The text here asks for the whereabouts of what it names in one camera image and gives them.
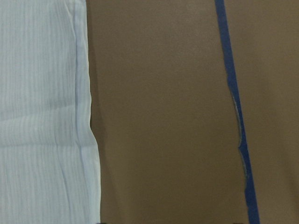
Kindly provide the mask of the light blue button-up shirt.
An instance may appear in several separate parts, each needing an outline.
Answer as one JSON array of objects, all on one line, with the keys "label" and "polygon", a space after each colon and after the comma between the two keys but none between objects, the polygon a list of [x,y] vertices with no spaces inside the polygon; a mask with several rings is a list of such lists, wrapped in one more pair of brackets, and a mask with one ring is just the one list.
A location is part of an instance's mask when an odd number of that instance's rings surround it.
[{"label": "light blue button-up shirt", "polygon": [[0,221],[100,223],[84,0],[0,3]]}]

